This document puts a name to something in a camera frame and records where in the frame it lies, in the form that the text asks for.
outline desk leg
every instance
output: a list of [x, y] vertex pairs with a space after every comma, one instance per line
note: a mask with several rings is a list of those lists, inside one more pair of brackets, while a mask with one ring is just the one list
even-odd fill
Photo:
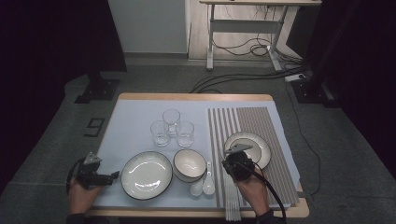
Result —
[[209, 23], [209, 46], [206, 53], [206, 69], [213, 70], [213, 29], [212, 22], [215, 20], [215, 5], [211, 5], [210, 23]]
[[288, 6], [284, 6], [283, 7], [283, 12], [282, 12], [282, 16], [280, 17], [279, 21], [278, 21], [278, 25], [276, 28], [276, 33], [273, 39], [273, 42], [271, 43], [271, 47], [268, 46], [268, 53], [270, 55], [271, 61], [274, 65], [274, 68], [276, 71], [282, 71], [282, 67], [280, 66], [279, 63], [279, 57], [276, 53], [276, 45], [277, 45], [277, 41], [279, 40], [280, 37], [280, 32], [282, 31], [282, 27], [283, 27], [283, 23], [285, 22], [285, 17], [286, 17], [286, 13], [288, 13]]

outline gray carpet floor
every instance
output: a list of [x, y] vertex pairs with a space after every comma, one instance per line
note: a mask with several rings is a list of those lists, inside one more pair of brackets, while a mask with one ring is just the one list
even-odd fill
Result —
[[[128, 73], [103, 73], [120, 80], [112, 101], [87, 105], [74, 104], [87, 77], [69, 82], [52, 123], [1, 195], [0, 223], [64, 223], [67, 172], [77, 159], [97, 151], [121, 92], [189, 92], [205, 77], [271, 72], [270, 65], [217, 66], [208, 72], [204, 65], [130, 64]], [[396, 181], [342, 109], [299, 104], [284, 78], [226, 82], [210, 89], [274, 97], [310, 209], [309, 217], [289, 218], [289, 223], [396, 222]], [[95, 118], [105, 119], [104, 128], [97, 137], [84, 136], [96, 132], [87, 128]], [[114, 217], [110, 221], [119, 223]]]

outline person's arm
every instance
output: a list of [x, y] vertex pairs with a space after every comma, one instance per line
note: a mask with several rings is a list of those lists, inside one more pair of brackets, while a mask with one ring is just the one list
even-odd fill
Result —
[[75, 179], [70, 182], [68, 199], [70, 203], [69, 216], [66, 218], [67, 224], [83, 224], [85, 213], [91, 208], [96, 196], [103, 187], [84, 189]]
[[237, 181], [236, 185], [239, 188], [244, 199], [251, 205], [256, 214], [258, 223], [260, 224], [276, 224], [278, 220], [274, 217], [274, 211], [270, 209], [268, 204], [267, 187], [255, 175], [251, 175], [248, 179]]

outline dark background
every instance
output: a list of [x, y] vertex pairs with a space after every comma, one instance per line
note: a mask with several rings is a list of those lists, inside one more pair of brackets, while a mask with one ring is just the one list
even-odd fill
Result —
[[[3, 190], [52, 120], [67, 81], [126, 68], [106, 0], [0, 5]], [[332, 83], [339, 105], [396, 176], [394, 11], [391, 1], [324, 0], [307, 58], [315, 80]], [[334, 39], [343, 22], [346, 29]]]

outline striped placemat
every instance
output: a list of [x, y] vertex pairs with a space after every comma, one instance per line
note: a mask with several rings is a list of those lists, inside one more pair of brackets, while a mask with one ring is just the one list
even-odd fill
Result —
[[[241, 108], [208, 108], [210, 140], [214, 176], [216, 180], [217, 207], [225, 207], [224, 176], [226, 171], [221, 165], [224, 143], [233, 133], [250, 132], [263, 138], [271, 148], [271, 161], [263, 169], [268, 181], [272, 184], [283, 204], [299, 202], [297, 190], [293, 185], [288, 165], [276, 136], [275, 127], [267, 107], [241, 107]], [[247, 202], [238, 192], [240, 206], [248, 206]], [[269, 204], [276, 204], [276, 200], [269, 193]]]

